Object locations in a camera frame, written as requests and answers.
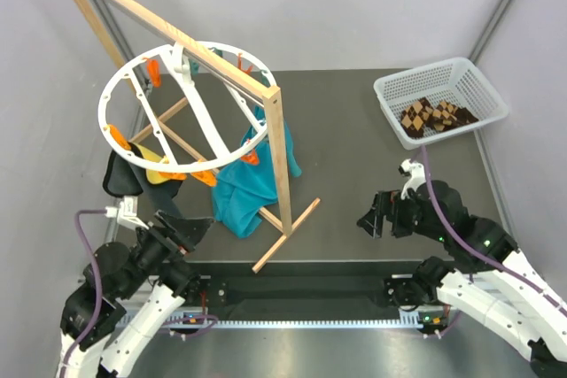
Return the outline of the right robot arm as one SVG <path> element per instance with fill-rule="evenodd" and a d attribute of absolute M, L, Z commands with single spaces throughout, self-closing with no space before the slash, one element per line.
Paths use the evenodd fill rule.
<path fill-rule="evenodd" d="M 469 213 L 443 181 L 377 192 L 357 226 L 378 238 L 386 222 L 392 236 L 427 237 L 452 258 L 431 256 L 410 277 L 388 279 L 393 305 L 453 307 L 515 348 L 537 376 L 566 375 L 566 303 L 501 225 Z"/>

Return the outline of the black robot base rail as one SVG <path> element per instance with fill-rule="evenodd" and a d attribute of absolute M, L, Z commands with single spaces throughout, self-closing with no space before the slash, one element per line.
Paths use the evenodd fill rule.
<path fill-rule="evenodd" d="M 412 280 L 419 261 L 189 262 L 188 306 L 225 321 L 381 320 L 434 305 Z"/>

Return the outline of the brown argyle sock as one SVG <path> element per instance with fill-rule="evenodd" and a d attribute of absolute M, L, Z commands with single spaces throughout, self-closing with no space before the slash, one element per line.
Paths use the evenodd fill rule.
<path fill-rule="evenodd" d="M 441 101 L 429 112 L 426 124 L 437 132 L 446 132 L 478 122 L 467 108 Z"/>
<path fill-rule="evenodd" d="M 409 137 L 422 138 L 432 113 L 431 103 L 425 97 L 422 97 L 401 112 L 400 124 Z"/>

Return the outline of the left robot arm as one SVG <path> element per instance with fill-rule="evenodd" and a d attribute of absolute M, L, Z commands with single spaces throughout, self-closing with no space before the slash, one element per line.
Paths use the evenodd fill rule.
<path fill-rule="evenodd" d="M 67 298 L 59 325 L 58 377 L 127 377 L 145 347 L 184 304 L 199 309 L 208 331 L 205 283 L 185 256 L 214 224 L 211 217 L 183 219 L 158 211 L 154 221 L 119 219 L 136 243 L 110 242 L 88 249 L 83 283 Z"/>

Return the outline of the white round clip hanger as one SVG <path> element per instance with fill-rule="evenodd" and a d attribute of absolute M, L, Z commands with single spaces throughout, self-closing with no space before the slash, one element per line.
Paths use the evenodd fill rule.
<path fill-rule="evenodd" d="M 213 159 L 207 161 L 197 160 L 187 164 L 181 164 L 176 160 L 172 148 L 167 141 L 165 122 L 161 117 L 154 113 L 150 106 L 148 97 L 142 89 L 141 83 L 135 76 L 135 68 L 139 65 L 145 65 L 144 58 L 157 59 L 178 84 L 183 93 L 184 103 L 192 109 L 200 129 L 213 151 Z M 141 105 L 146 118 L 149 120 L 150 133 L 155 136 L 163 150 L 163 154 L 161 156 L 157 156 L 155 159 L 138 157 L 133 151 L 132 143 L 130 143 L 131 150 L 123 150 L 113 140 L 110 134 L 105 131 L 105 126 L 110 124 L 106 117 L 107 107 L 112 99 L 113 90 L 118 83 L 123 80 L 129 81 L 132 84 L 135 90 L 136 99 Z M 183 47 L 179 43 L 175 43 L 175 45 L 164 44 L 151 50 L 147 50 L 128 61 L 126 65 L 122 66 L 114 74 L 114 76 L 107 82 L 98 102 L 98 125 L 104 138 L 118 155 L 126 159 L 128 162 L 144 169 L 156 172 L 191 174 L 193 172 L 219 168 L 240 159 L 247 152 L 251 151 L 264 137 L 267 136 L 268 132 L 266 122 L 264 120 L 257 120 L 253 115 L 252 109 L 246 102 L 246 100 L 251 99 L 252 96 L 246 95 L 243 90 L 236 89 L 236 87 L 230 83 L 226 82 L 224 86 L 236 102 L 240 111 L 248 119 L 255 130 L 255 135 L 245 142 L 243 146 L 235 150 L 229 150 L 218 132 L 213 119 L 201 98 L 201 95 L 198 93 L 195 82 L 192 79 L 189 56 L 183 53 Z"/>

